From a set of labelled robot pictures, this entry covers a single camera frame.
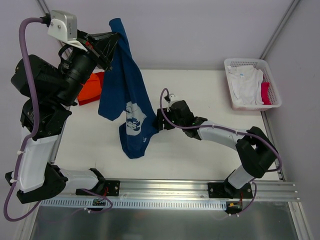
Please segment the blue printed t shirt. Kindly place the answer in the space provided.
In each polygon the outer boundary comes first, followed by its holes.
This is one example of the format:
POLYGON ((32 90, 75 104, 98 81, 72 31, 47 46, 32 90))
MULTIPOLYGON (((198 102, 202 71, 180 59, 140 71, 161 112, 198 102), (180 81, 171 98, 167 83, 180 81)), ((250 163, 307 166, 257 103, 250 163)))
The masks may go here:
POLYGON ((109 26, 119 34, 119 40, 112 70, 104 73, 98 114, 114 121, 125 113, 125 122, 119 127, 121 147, 128 158, 137 159, 144 156, 151 137, 158 133, 153 126, 156 114, 141 71, 132 57, 122 20, 114 18, 109 26))

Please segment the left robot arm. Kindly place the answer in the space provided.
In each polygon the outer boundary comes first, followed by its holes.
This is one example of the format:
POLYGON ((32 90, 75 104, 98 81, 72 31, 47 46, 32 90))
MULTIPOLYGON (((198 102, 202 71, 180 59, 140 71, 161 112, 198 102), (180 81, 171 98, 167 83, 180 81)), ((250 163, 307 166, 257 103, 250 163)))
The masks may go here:
POLYGON ((72 47, 68 58, 53 66, 37 55, 30 54, 32 77, 38 101, 34 110, 24 62, 20 61, 11 83, 28 97, 21 112, 23 136, 37 127, 37 132, 26 143, 17 175, 17 198, 21 203, 51 199, 60 193, 78 196, 103 195, 108 186, 95 168, 84 171, 66 170, 51 163, 55 143, 71 115, 83 86, 94 69, 111 69, 117 42, 116 32, 89 34, 78 31, 80 47, 72 47))

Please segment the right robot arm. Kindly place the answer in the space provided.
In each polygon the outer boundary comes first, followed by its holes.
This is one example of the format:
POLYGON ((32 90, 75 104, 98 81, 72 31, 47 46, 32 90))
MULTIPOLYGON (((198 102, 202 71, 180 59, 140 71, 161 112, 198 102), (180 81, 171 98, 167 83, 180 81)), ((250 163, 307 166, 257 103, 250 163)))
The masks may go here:
POLYGON ((242 188, 253 179, 262 178, 279 153, 264 132, 253 126, 236 130, 213 123, 207 118, 194 116, 184 100, 170 101, 158 108, 154 123, 158 130, 181 129, 185 135, 199 141, 210 141, 237 152, 240 166, 213 192, 221 198, 239 198, 242 188))

